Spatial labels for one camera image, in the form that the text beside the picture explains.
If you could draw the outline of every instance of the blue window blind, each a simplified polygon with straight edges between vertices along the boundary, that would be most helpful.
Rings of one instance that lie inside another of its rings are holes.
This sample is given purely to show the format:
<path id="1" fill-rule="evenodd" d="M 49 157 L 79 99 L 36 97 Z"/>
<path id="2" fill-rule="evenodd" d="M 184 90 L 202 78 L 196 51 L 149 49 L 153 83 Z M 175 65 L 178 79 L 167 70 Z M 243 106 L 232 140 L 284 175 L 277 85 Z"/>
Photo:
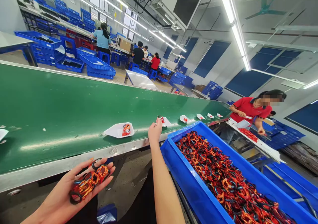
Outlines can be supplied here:
<path id="1" fill-rule="evenodd" d="M 268 73 L 276 74 L 281 69 L 270 67 L 267 64 L 274 59 L 282 50 L 274 48 L 262 48 L 250 61 L 250 65 L 254 69 L 265 71 Z M 300 52 L 284 51 L 274 62 L 274 65 L 285 67 L 294 58 L 296 58 Z M 259 89 L 265 82 L 267 82 L 272 76 L 259 73 L 256 71 L 246 71 L 243 68 L 230 82 L 226 88 L 242 95 L 249 96 L 257 89 Z"/>
<path id="2" fill-rule="evenodd" d="M 214 41 L 208 52 L 196 67 L 194 73 L 205 78 L 230 44 L 230 42 Z"/>
<path id="3" fill-rule="evenodd" d="M 172 39 L 173 41 L 176 41 L 177 38 L 178 38 L 178 35 L 172 35 L 172 36 L 171 36 L 171 39 Z M 172 47 L 167 46 L 167 49 L 166 49 L 165 54 L 163 55 L 163 58 L 168 59 L 169 54 L 170 54 L 171 51 L 172 51 Z"/>
<path id="4" fill-rule="evenodd" d="M 318 101 L 301 108 L 300 110 L 287 116 L 285 119 L 291 122 L 292 121 L 297 122 L 298 124 L 296 125 L 300 124 L 304 126 L 303 127 L 304 129 L 306 129 L 305 127 L 307 127 L 315 132 L 318 132 L 317 118 L 318 118 Z"/>
<path id="5" fill-rule="evenodd" d="M 183 66 L 183 64 L 185 63 L 186 59 L 190 55 L 197 41 L 198 41 L 198 38 L 191 38 L 190 41 L 186 44 L 186 47 L 185 47 L 186 52 L 182 51 L 180 53 L 180 55 L 184 56 L 185 59 L 180 58 L 179 67 Z"/>

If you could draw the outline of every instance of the black shirt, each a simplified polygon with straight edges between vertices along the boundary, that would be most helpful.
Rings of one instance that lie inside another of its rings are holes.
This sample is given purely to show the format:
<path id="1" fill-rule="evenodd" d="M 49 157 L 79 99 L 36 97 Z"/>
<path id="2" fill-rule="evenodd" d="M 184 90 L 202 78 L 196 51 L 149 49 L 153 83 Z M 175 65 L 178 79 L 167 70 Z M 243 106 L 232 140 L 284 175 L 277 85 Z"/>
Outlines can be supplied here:
<path id="1" fill-rule="evenodd" d="M 144 58 L 144 55 L 145 55 L 143 50 L 140 47 L 138 47 L 138 48 L 135 48 L 132 53 L 135 55 L 134 58 L 133 58 L 133 62 L 135 64 L 140 65 L 141 61 L 142 61 L 142 59 Z"/>

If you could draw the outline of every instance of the red shirt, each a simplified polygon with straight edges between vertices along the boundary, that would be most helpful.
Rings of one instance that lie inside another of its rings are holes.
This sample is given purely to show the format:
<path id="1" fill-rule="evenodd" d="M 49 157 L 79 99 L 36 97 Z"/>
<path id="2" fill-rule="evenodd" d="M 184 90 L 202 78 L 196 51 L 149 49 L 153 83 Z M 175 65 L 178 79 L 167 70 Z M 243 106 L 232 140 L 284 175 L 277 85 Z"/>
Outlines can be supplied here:
<path id="1" fill-rule="evenodd" d="M 158 69 L 158 66 L 159 66 L 159 63 L 160 63 L 160 59 L 156 58 L 156 57 L 153 57 L 151 61 L 152 61 L 151 68 L 152 69 Z"/>
<path id="2" fill-rule="evenodd" d="M 235 120 L 236 122 L 240 122 L 242 120 L 248 121 L 250 124 L 253 123 L 254 117 L 257 116 L 261 119 L 267 118 L 267 116 L 271 113 L 272 107 L 271 106 L 260 106 L 258 108 L 254 108 L 254 101 L 256 98 L 252 97 L 243 97 L 237 102 L 233 104 L 233 106 L 246 114 L 246 116 L 249 116 L 251 118 L 243 118 L 240 117 L 237 113 L 232 112 L 230 117 Z"/>

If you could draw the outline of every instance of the black hair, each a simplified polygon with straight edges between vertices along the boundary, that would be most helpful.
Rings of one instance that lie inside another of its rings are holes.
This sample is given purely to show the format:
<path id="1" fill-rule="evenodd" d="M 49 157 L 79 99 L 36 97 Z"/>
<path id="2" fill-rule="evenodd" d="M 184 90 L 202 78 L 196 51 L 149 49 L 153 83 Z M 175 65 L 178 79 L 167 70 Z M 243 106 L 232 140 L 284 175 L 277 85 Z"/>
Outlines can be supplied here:
<path id="1" fill-rule="evenodd" d="M 103 30 L 104 37 L 109 39 L 108 32 L 107 32 L 107 24 L 101 23 L 100 28 Z"/>
<path id="2" fill-rule="evenodd" d="M 263 98 L 264 96 L 269 96 L 270 98 L 280 98 L 281 100 L 285 100 L 287 95 L 285 92 L 281 90 L 270 90 L 270 91 L 263 91 L 258 95 L 259 98 Z"/>

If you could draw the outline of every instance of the television screen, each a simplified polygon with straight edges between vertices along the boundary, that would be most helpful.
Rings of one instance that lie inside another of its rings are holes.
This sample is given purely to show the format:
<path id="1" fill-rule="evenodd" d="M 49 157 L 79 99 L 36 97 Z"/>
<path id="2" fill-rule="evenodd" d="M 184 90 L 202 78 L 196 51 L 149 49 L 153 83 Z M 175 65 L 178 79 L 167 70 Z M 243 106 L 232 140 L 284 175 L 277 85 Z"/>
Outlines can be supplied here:
<path id="1" fill-rule="evenodd" d="M 175 12 L 175 14 L 187 26 L 199 1 L 200 0 L 177 0 L 173 12 Z"/>

